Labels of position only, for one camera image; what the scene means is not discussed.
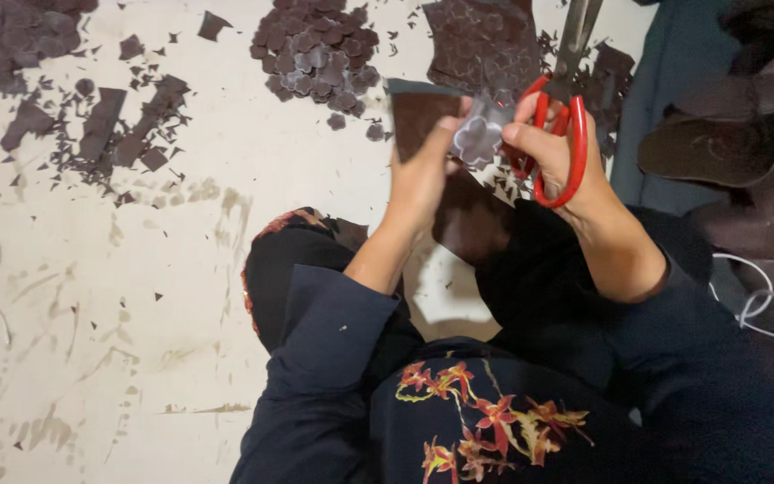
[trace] white floor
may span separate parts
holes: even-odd
[[[25,73],[29,85],[42,73],[68,90],[82,77],[126,89],[129,66],[142,60],[117,60],[118,42],[137,34],[145,61],[194,91],[182,110],[193,120],[176,143],[186,152],[168,165],[187,179],[170,187],[176,178],[165,168],[117,170],[116,190],[138,202],[115,209],[73,173],[50,191],[54,173],[37,167],[54,148],[51,137],[26,136],[11,153],[16,161],[0,163],[0,308],[13,334],[6,347],[0,320],[0,481],[226,482],[266,377],[238,278],[249,242],[274,216],[304,205],[378,225],[391,146],[367,140],[365,121],[334,133],[325,106],[281,104],[268,92],[261,64],[249,58],[267,1],[101,3],[83,36],[85,47],[102,45],[97,61],[45,61]],[[373,61],[386,77],[426,78],[433,50],[425,17],[413,30],[406,24],[417,4],[370,1],[382,39],[400,32],[399,54],[382,48]],[[562,29],[558,5],[537,0],[537,28]],[[195,35],[205,9],[235,26],[219,43]],[[638,58],[653,14],[609,0],[594,37]],[[178,44],[167,43],[168,32],[182,32]],[[159,48],[167,57],[150,52]],[[153,92],[128,90],[122,117],[133,124]],[[365,117],[387,121],[376,97],[380,88],[370,91]],[[0,138],[12,105],[0,100]],[[80,138],[79,120],[69,130]],[[0,148],[0,161],[6,156]],[[9,187],[18,174],[19,186]],[[496,332],[469,268],[443,248],[423,244],[406,278],[426,337]]]

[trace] red scissors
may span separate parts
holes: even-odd
[[[543,129],[545,118],[548,115],[550,99],[560,101],[563,105],[551,124],[551,133],[557,136],[565,136],[569,121],[572,121],[572,159],[569,163],[569,179],[566,187],[555,198],[545,196],[545,181],[542,173],[537,175],[533,182],[533,195],[543,207],[558,208],[572,200],[575,192],[581,186],[584,171],[587,166],[587,121],[584,98],[580,95],[572,95],[575,90],[575,72],[578,72],[579,63],[590,39],[590,33],[596,23],[602,0],[573,0],[569,5],[566,16],[566,25],[563,28],[563,39],[560,51],[557,53],[557,63],[554,72],[544,74],[527,88],[521,95],[519,102],[527,96],[541,92],[537,100],[537,110],[533,116],[533,126]],[[536,160],[527,159],[522,169],[519,160],[511,159],[512,170],[519,180],[524,180],[530,175]]]

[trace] floral embroidery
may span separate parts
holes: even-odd
[[[423,477],[423,484],[426,484],[429,481],[429,476],[432,475],[433,471],[446,472],[448,470],[452,471],[452,484],[458,484],[455,457],[456,445],[452,445],[453,451],[450,452],[446,447],[435,445],[436,440],[438,440],[437,435],[432,439],[431,446],[427,442],[423,443],[423,451],[426,453],[426,459],[423,461],[422,465],[426,470],[426,474]]]
[[[422,402],[434,395],[450,400],[452,394],[458,407],[459,419],[462,420],[464,439],[458,441],[457,454],[455,444],[449,450],[436,445],[437,436],[432,439],[431,445],[424,443],[425,460],[422,467],[426,472],[423,484],[427,484],[429,476],[435,472],[451,471],[452,482],[456,484],[459,478],[482,482],[485,474],[495,469],[498,475],[507,468],[514,470],[515,464],[507,460],[510,448],[528,457],[531,465],[543,467],[545,456],[560,451],[566,443],[566,431],[569,429],[584,437],[590,446],[595,446],[593,440],[580,428],[586,425],[585,418],[589,412],[567,412],[563,402],[563,410],[560,410],[552,401],[540,405],[530,397],[525,397],[530,409],[521,412],[512,408],[515,395],[502,394],[497,403],[478,398],[470,387],[474,375],[468,371],[465,362],[458,362],[451,368],[439,371],[435,378],[432,378],[431,368],[423,369],[425,363],[414,363],[403,369],[396,398],[403,402]],[[488,361],[483,363],[487,366],[486,373],[494,388],[500,394],[500,387],[488,369]],[[409,390],[403,393],[405,389],[413,389],[413,392]],[[464,422],[463,406],[482,413],[476,425],[471,426],[476,427],[475,432]],[[494,442],[483,436],[483,431],[488,429],[494,433]],[[457,474],[460,464],[457,456],[464,459],[461,471],[466,474]]]
[[[487,415],[485,419],[481,419],[477,422],[477,427],[488,429],[489,427],[494,426],[494,445],[500,452],[501,457],[506,457],[507,450],[509,450],[509,439],[507,438],[505,427],[516,420],[515,415],[507,412],[509,404],[514,397],[515,395],[500,397],[500,401],[497,402],[497,405],[482,398],[477,400],[477,408]]]

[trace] sleeve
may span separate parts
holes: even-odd
[[[689,481],[774,482],[774,380],[748,335],[705,287],[668,258],[670,278],[646,302],[608,302],[607,338],[631,405]]]
[[[360,472],[369,423],[358,383],[398,303],[334,270],[295,266],[294,329],[267,363],[233,484],[346,482]]]

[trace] scissor blade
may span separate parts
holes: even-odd
[[[568,103],[572,96],[572,81],[575,72],[578,72],[601,7],[602,0],[572,0],[569,5],[554,75],[543,89],[562,103]]]

